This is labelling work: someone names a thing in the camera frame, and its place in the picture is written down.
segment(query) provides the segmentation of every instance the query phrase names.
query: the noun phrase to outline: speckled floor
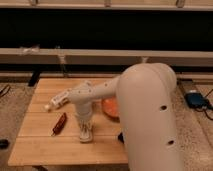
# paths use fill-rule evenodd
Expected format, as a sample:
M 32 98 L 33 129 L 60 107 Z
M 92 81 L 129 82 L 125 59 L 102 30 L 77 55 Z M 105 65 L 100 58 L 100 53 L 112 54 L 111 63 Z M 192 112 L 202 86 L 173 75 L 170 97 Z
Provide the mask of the speckled floor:
M 0 83 L 0 89 L 6 84 Z M 7 138 L 11 144 L 7 150 L 0 150 L 0 170 L 33 171 L 32 167 L 9 167 L 7 160 L 13 147 L 25 111 L 29 105 L 35 87 L 27 83 L 9 83 L 11 91 L 0 98 L 0 138 Z M 213 88 L 213 84 L 197 85 L 205 95 Z M 213 103 L 213 93 L 209 96 Z M 179 88 L 172 94 L 174 113 L 176 116 L 178 136 L 186 171 L 213 170 L 213 121 L 203 113 L 189 109 Z M 48 166 L 48 170 L 61 171 L 128 171 L 127 165 L 101 166 Z

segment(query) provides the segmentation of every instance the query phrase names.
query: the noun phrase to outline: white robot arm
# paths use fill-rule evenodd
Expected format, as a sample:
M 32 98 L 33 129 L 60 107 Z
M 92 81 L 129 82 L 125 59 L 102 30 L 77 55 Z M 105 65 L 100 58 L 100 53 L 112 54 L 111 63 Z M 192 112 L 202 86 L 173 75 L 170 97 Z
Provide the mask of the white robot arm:
M 170 93 L 174 72 L 165 64 L 138 64 L 108 82 L 85 82 L 51 100 L 47 110 L 70 101 L 76 106 L 80 141 L 92 140 L 91 101 L 116 95 L 131 171 L 183 171 Z

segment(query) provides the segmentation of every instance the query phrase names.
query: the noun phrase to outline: table leg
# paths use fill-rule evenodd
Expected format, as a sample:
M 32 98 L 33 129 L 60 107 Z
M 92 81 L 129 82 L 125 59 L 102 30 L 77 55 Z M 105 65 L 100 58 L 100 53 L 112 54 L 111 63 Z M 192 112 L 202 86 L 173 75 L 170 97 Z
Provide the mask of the table leg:
M 38 171 L 48 171 L 45 167 L 43 166 L 32 166 L 33 168 L 37 169 Z

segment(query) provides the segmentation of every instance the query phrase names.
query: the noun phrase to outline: wooden plank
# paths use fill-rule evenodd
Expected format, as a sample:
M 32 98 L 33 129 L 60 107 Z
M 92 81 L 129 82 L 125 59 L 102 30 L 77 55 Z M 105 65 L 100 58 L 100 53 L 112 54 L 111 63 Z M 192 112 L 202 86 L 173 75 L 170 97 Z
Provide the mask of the wooden plank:
M 175 5 L 175 0 L 111 0 L 112 5 Z
M 178 79 L 197 79 L 197 80 L 213 80 L 213 74 L 195 74 L 195 73 L 181 73 L 177 74 Z
M 28 0 L 0 0 L 0 4 L 29 4 Z
M 39 0 L 39 4 L 55 4 L 55 5 L 92 5 L 104 4 L 103 0 Z
M 127 163 L 124 145 L 115 136 L 94 137 L 81 144 L 76 137 L 18 137 L 10 166 Z
M 213 6 L 212 0 L 186 0 L 185 6 Z
M 106 79 L 91 80 L 98 84 Z M 39 81 L 16 139 L 9 165 L 127 163 L 124 145 L 117 140 L 121 126 L 102 113 L 100 100 L 93 103 L 94 140 L 88 144 L 79 141 L 79 127 L 73 104 L 68 103 L 51 113 L 44 110 L 44 105 L 56 93 L 63 91 L 66 86 L 70 88 L 82 81 L 84 79 L 71 78 Z M 63 112 L 67 113 L 68 121 L 61 134 L 51 137 L 52 128 Z
M 79 136 L 79 126 L 74 116 L 74 111 L 70 112 L 64 110 L 67 113 L 67 123 L 58 136 Z M 28 136 L 46 136 L 50 137 L 52 134 L 52 128 L 57 123 L 62 112 L 57 113 L 27 113 L 22 123 L 19 137 Z M 118 121 L 109 119 L 102 112 L 95 110 L 93 118 L 93 134 L 95 136 L 118 136 L 121 132 L 121 126 Z

